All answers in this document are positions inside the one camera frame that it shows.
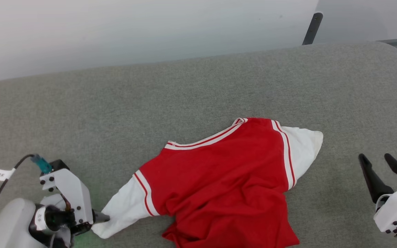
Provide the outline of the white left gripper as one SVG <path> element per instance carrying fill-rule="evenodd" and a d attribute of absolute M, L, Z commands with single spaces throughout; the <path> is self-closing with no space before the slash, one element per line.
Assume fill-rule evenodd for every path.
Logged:
<path fill-rule="evenodd" d="M 41 173 L 40 183 L 43 190 L 59 192 L 41 201 L 40 231 L 69 231 L 74 237 L 88 232 L 93 224 L 110 220 L 109 215 L 92 209 L 88 188 L 68 168 Z"/>

